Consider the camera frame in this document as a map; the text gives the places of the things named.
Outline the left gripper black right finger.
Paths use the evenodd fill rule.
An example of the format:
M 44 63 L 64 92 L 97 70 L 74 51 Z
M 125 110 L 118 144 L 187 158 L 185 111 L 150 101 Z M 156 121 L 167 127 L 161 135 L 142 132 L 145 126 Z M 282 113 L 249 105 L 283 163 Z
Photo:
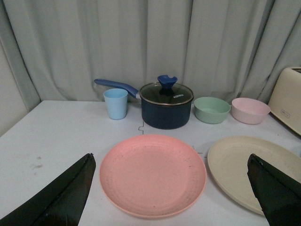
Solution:
M 251 188 L 270 226 L 301 224 L 301 184 L 255 154 L 247 161 Z

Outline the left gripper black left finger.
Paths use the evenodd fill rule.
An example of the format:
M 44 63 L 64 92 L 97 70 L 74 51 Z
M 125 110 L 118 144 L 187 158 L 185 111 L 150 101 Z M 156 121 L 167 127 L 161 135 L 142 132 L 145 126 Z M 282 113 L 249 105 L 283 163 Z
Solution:
M 77 226 L 89 196 L 96 162 L 88 153 L 27 202 L 0 220 L 2 226 Z

